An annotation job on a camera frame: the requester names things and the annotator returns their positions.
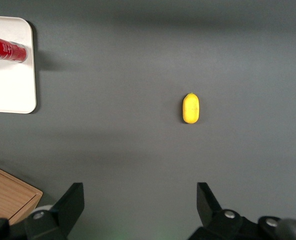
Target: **yellow lemon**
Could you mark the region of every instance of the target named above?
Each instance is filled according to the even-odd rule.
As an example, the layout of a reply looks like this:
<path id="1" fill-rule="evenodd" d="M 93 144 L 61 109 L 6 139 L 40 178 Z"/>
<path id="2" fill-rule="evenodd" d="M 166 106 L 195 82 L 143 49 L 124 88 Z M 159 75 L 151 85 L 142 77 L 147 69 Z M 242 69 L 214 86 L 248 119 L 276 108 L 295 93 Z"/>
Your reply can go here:
<path id="1" fill-rule="evenodd" d="M 183 120 L 188 124 L 194 124 L 199 119 L 199 99 L 194 93 L 189 93 L 183 99 Z"/>

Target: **screw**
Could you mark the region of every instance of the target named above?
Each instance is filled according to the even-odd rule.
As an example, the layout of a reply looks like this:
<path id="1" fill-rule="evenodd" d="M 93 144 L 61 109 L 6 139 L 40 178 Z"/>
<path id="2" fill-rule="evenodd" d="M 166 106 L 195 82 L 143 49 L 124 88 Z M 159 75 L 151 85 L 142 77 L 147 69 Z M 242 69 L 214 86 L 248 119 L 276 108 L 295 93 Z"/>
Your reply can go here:
<path id="1" fill-rule="evenodd" d="M 33 219 L 34 220 L 37 220 L 37 219 L 40 219 L 40 218 L 42 218 L 43 217 L 43 215 L 44 215 L 44 212 L 38 212 L 38 213 L 36 213 L 35 215 L 33 215 Z"/>
<path id="2" fill-rule="evenodd" d="M 234 212 L 232 211 L 226 211 L 224 213 L 224 215 L 227 217 L 227 218 L 230 218 L 230 219 L 234 219 L 236 217 L 236 215 L 234 214 Z"/>
<path id="3" fill-rule="evenodd" d="M 274 228 L 278 225 L 278 222 L 272 218 L 267 218 L 266 223 Z"/>

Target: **wooden board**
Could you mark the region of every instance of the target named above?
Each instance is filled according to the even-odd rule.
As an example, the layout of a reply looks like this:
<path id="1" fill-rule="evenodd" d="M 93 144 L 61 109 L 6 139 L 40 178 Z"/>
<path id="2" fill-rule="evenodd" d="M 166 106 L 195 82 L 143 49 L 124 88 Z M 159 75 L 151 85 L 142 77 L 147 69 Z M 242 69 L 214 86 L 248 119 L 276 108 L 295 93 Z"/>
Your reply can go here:
<path id="1" fill-rule="evenodd" d="M 37 206 L 42 192 L 0 170 L 0 218 L 17 223 Z"/>

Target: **white tray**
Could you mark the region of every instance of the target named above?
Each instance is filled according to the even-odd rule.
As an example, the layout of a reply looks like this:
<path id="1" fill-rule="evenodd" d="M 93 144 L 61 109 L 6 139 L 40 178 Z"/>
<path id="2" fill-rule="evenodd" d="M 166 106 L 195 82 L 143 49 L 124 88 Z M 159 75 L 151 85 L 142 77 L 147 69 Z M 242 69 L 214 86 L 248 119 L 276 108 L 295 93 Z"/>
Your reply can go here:
<path id="1" fill-rule="evenodd" d="M 0 16 L 0 39 L 28 51 L 22 63 L 0 60 L 0 112 L 28 114 L 36 107 L 31 27 L 21 18 Z"/>

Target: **gray table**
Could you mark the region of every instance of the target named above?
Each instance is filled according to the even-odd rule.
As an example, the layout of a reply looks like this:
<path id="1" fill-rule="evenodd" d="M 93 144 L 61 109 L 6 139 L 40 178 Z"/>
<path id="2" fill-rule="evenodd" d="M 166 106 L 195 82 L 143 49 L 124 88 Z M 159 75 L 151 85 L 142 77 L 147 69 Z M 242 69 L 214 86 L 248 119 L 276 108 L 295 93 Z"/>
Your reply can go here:
<path id="1" fill-rule="evenodd" d="M 33 26 L 38 102 L 0 113 L 0 168 L 42 204 L 83 182 L 71 239 L 185 240 L 197 182 L 252 221 L 296 218 L 295 0 L 0 0 L 0 16 Z"/>

